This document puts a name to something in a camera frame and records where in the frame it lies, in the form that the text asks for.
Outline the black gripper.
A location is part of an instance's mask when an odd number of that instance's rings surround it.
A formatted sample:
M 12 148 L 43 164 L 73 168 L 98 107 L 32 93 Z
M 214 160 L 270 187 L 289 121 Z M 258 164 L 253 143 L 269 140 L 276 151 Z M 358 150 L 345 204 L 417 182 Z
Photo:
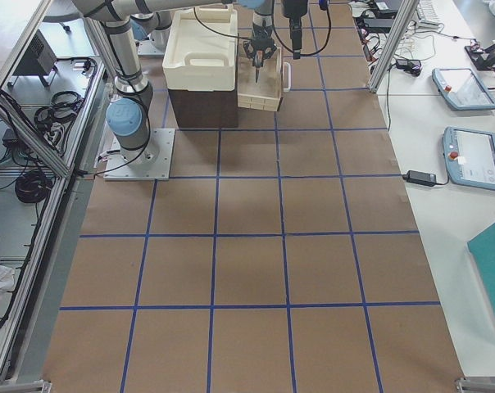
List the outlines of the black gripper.
M 264 61 L 270 59 L 275 53 L 276 46 L 271 36 L 260 36 L 244 41 L 243 50 L 254 66 L 263 66 Z M 294 60 L 299 60 L 301 53 L 300 47 L 293 47 Z
M 302 18 L 307 14 L 307 0 L 283 0 L 282 14 L 288 19 L 292 47 L 302 46 Z

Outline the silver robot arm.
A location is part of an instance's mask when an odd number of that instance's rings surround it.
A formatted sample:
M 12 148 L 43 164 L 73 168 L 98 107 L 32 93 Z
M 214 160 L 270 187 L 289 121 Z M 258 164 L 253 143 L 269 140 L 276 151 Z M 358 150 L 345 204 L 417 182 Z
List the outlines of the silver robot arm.
M 118 135 L 120 153 L 127 163 L 141 157 L 149 158 L 151 130 L 148 120 L 152 85 L 144 75 L 137 50 L 134 47 L 132 17 L 138 14 L 157 16 L 158 28 L 164 29 L 171 23 L 173 10 L 189 9 L 197 23 L 202 22 L 201 11 L 208 6 L 207 1 L 77 1 L 76 8 L 86 19 L 96 21 L 106 36 L 105 44 L 111 51 L 116 70 L 115 86 L 130 107 L 137 111 L 140 123 L 131 128 L 116 121 L 116 105 L 107 110 L 107 123 L 112 131 L 123 129 L 126 136 Z M 242 1 L 242 7 L 253 11 L 252 35 L 244 41 L 247 56 L 259 70 L 265 60 L 271 58 L 276 46 L 277 34 L 273 26 L 274 3 L 272 1 Z M 176 115 L 201 116 L 200 120 L 187 122 L 180 120 L 183 129 L 199 127 L 211 129 L 232 128 L 238 125 L 238 98 L 235 89 L 198 90 L 194 88 L 170 88 Z
M 243 39 L 243 50 L 252 60 L 252 65 L 259 70 L 265 60 L 270 59 L 276 51 L 273 39 L 273 2 L 239 0 L 237 4 L 253 11 L 251 37 Z

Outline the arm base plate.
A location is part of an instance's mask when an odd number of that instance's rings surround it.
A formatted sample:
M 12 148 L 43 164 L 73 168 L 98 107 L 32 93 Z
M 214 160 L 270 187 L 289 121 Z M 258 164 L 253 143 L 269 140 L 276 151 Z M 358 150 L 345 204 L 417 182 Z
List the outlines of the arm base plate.
M 164 49 L 158 49 L 150 40 L 143 40 L 138 43 L 137 51 L 139 56 L 160 56 L 165 55 Z
M 117 138 L 111 144 L 117 153 L 107 157 L 103 170 L 105 180 L 168 180 L 175 143 L 175 129 L 153 129 L 150 142 L 145 151 L 126 151 L 120 149 Z

